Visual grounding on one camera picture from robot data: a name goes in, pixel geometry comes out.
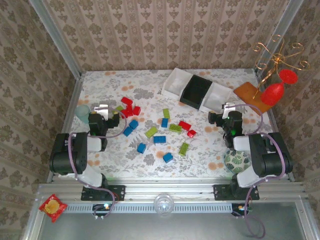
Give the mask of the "clear glass dome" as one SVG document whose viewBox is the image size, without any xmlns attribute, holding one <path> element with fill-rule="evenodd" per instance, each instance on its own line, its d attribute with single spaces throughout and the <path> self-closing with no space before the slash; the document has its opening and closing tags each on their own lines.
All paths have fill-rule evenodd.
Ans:
<svg viewBox="0 0 320 240">
<path fill-rule="evenodd" d="M 153 208 L 158 215 L 167 216 L 174 210 L 174 200 L 169 194 L 159 194 L 153 202 Z"/>
</svg>

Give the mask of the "grey metal panel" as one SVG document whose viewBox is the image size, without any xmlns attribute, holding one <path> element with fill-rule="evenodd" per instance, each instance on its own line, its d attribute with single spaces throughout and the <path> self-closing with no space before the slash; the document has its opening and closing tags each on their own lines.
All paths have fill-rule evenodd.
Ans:
<svg viewBox="0 0 320 240">
<path fill-rule="evenodd" d="M 231 213 L 65 213 L 52 223 L 32 208 L 22 240 L 320 240 L 305 199 L 250 204 L 248 216 Z"/>
</svg>

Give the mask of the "floral patterned tablecloth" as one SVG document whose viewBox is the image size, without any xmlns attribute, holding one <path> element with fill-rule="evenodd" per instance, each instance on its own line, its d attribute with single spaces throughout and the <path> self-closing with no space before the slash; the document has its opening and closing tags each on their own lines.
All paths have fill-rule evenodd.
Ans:
<svg viewBox="0 0 320 240">
<path fill-rule="evenodd" d="M 223 140 L 224 131 L 208 122 L 206 112 L 196 110 L 175 99 L 162 95 L 165 80 L 170 70 L 119 70 L 88 71 L 82 85 L 78 104 L 91 108 L 107 104 L 121 105 L 127 97 L 141 108 L 139 115 L 133 116 L 138 127 L 128 137 L 121 133 L 124 120 L 108 131 L 106 150 L 90 152 L 88 164 L 109 180 L 126 178 L 228 178 L 223 155 L 227 151 Z M 163 109 L 169 109 L 167 128 L 161 127 Z M 195 130 L 193 138 L 187 130 L 181 133 L 169 130 L 170 124 L 179 125 L 184 121 Z M 166 136 L 166 143 L 154 144 L 154 136 L 147 138 L 145 132 L 157 128 L 154 136 Z M 137 152 L 140 143 L 146 144 L 143 154 Z M 189 144 L 186 156 L 179 155 L 183 143 Z M 165 163 L 163 156 L 173 155 L 173 160 Z"/>
</svg>

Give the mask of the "green leaf pattern bowl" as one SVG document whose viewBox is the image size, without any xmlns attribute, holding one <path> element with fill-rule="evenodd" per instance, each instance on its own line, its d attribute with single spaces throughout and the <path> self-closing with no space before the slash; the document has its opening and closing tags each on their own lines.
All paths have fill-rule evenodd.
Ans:
<svg viewBox="0 0 320 240">
<path fill-rule="evenodd" d="M 241 173 L 251 166 L 251 160 L 244 151 L 228 149 L 223 155 L 223 162 L 233 174 Z"/>
</svg>

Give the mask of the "red goblet glass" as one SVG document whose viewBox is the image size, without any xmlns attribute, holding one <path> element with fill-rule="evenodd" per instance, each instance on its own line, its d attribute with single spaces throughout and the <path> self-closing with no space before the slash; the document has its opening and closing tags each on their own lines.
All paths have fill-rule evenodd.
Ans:
<svg viewBox="0 0 320 240">
<path fill-rule="evenodd" d="M 292 85 L 298 81 L 298 75 L 290 69 L 282 69 L 279 78 L 280 82 L 268 86 L 260 96 L 260 100 L 268 106 L 274 106 L 283 97 L 285 84 Z"/>
</svg>

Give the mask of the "aluminium frame post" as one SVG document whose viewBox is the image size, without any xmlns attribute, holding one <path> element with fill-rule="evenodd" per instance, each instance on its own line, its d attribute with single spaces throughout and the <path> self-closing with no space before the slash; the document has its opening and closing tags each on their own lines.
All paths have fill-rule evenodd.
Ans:
<svg viewBox="0 0 320 240">
<path fill-rule="evenodd" d="M 34 8 L 39 19 L 43 23 L 45 29 L 49 33 L 51 39 L 59 50 L 61 56 L 66 62 L 69 70 L 73 74 L 76 81 L 81 78 L 82 70 L 76 63 L 75 58 L 72 55 L 70 47 L 63 38 L 62 32 L 58 29 L 52 15 L 49 13 L 48 8 L 45 6 L 43 0 L 29 0 L 30 4 Z"/>
<path fill-rule="evenodd" d="M 278 24 L 276 25 L 276 28 L 274 32 L 271 34 L 271 36 L 274 36 L 274 35 L 280 35 L 281 37 L 285 36 L 289 26 L 291 25 L 292 21 L 294 20 L 294 17 L 296 16 L 297 12 L 299 11 L 303 3 L 304 3 L 304 0 L 289 0 L 288 5 L 285 8 L 284 13 L 279 19 Z M 264 50 L 261 55 L 262 60 L 268 63 L 269 62 L 268 59 L 270 58 L 271 54 L 276 52 L 276 49 L 278 48 L 279 44 L 280 44 L 279 41 L 273 41 L 272 39 L 270 39 L 266 45 L 270 53 Z"/>
</svg>

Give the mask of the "aluminium side rail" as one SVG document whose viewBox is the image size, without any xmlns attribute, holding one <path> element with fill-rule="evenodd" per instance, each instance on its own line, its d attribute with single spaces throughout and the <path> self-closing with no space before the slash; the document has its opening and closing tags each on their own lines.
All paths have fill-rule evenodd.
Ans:
<svg viewBox="0 0 320 240">
<path fill-rule="evenodd" d="M 259 74 L 259 70 L 257 68 L 254 68 L 254 73 L 255 73 L 255 76 L 256 76 L 256 80 L 258 83 L 260 83 L 262 81 L 262 77 L 261 75 Z M 279 128 L 277 126 L 277 123 L 276 123 L 276 119 L 275 119 L 275 116 L 274 116 L 274 113 L 273 113 L 273 109 L 272 107 L 267 111 L 267 115 L 268 115 L 268 118 L 269 118 L 269 121 L 270 121 L 270 125 L 272 127 L 272 130 L 274 132 L 278 132 L 279 131 Z M 292 172 L 288 173 L 287 174 L 287 179 L 290 181 L 290 182 L 295 182 L 295 178 L 294 178 L 294 175 Z"/>
<path fill-rule="evenodd" d="M 72 96 L 68 105 L 68 109 L 65 115 L 64 123 L 61 132 L 69 133 L 72 127 L 72 123 L 75 116 L 75 110 L 78 105 L 79 97 L 82 91 L 83 82 L 85 79 L 85 73 L 81 74 L 81 76 L 76 80 L 74 89 L 72 92 Z"/>
</svg>

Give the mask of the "brown wooden board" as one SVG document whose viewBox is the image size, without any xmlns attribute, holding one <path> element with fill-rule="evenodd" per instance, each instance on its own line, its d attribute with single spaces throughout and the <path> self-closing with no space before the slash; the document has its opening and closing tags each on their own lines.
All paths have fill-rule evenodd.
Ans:
<svg viewBox="0 0 320 240">
<path fill-rule="evenodd" d="M 262 92 L 257 90 L 250 82 L 245 82 L 233 91 L 245 104 L 258 107 L 261 113 L 267 112 L 272 107 L 262 102 Z"/>
</svg>

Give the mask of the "translucent teal plastic cup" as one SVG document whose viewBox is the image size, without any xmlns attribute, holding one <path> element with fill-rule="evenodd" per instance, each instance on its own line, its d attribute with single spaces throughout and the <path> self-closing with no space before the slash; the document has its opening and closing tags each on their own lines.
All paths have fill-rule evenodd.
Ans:
<svg viewBox="0 0 320 240">
<path fill-rule="evenodd" d="M 88 124 L 89 123 L 89 114 L 90 114 L 91 110 L 90 108 L 85 105 L 79 105 L 76 107 L 75 109 L 75 115 L 84 123 L 84 124 Z"/>
</svg>

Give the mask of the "black plastic bin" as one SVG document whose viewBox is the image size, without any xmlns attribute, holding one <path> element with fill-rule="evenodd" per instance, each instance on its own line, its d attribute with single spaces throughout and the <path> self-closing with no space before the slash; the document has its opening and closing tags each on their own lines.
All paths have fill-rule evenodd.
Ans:
<svg viewBox="0 0 320 240">
<path fill-rule="evenodd" d="M 183 89 L 179 101 L 199 110 L 212 83 L 208 79 L 193 75 Z"/>
</svg>

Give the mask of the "white plastic bin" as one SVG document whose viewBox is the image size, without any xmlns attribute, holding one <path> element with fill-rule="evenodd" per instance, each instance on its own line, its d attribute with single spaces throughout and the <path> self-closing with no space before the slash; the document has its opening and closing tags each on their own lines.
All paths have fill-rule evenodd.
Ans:
<svg viewBox="0 0 320 240">
<path fill-rule="evenodd" d="M 168 78 L 164 81 L 161 94 L 174 100 L 179 100 L 192 76 L 193 74 L 190 72 L 177 67 L 174 68 Z"/>
<path fill-rule="evenodd" d="M 230 98 L 232 91 L 231 88 L 213 82 L 204 96 L 199 110 L 202 112 L 213 111 L 221 114 L 223 112 L 223 105 Z"/>
</svg>

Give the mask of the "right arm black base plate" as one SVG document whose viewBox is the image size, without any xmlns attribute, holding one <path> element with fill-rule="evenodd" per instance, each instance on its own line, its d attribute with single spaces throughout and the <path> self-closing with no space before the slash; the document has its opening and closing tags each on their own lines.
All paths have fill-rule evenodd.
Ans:
<svg viewBox="0 0 320 240">
<path fill-rule="evenodd" d="M 216 201 L 244 201 L 250 188 L 234 187 L 230 184 L 213 185 L 213 194 Z"/>
</svg>

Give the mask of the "red snack packet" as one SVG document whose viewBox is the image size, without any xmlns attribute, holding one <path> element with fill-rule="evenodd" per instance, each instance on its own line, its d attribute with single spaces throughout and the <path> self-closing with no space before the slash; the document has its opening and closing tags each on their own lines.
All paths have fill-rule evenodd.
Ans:
<svg viewBox="0 0 320 240">
<path fill-rule="evenodd" d="M 52 223 L 55 223 L 67 207 L 67 204 L 62 203 L 55 194 L 52 194 L 38 209 L 50 217 Z"/>
</svg>

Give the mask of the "aluminium cross rail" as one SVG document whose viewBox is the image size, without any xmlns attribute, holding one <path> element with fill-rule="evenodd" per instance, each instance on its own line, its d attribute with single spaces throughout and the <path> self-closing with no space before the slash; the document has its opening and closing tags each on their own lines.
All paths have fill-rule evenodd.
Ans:
<svg viewBox="0 0 320 240">
<path fill-rule="evenodd" d="M 109 180 L 110 185 L 124 185 L 126 203 L 149 203 L 157 195 L 165 193 L 175 202 L 213 202 L 214 185 L 229 184 L 229 179 L 214 178 L 125 178 Z M 39 185 L 37 197 L 56 194 L 66 202 L 79 202 L 83 185 L 74 179 L 54 177 L 53 182 Z M 295 202 L 307 199 L 303 184 L 287 179 L 270 180 L 258 186 L 261 202 Z"/>
</svg>

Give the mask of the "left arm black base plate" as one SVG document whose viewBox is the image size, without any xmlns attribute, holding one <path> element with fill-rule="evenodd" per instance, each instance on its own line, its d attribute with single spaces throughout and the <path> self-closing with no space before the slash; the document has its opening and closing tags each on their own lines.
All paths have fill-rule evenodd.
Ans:
<svg viewBox="0 0 320 240">
<path fill-rule="evenodd" d="M 109 185 L 108 189 L 113 193 L 115 201 L 124 201 L 126 186 L 125 185 Z M 93 188 L 83 187 L 81 192 L 82 201 L 112 201 L 112 196 L 105 190 L 96 190 Z"/>
</svg>

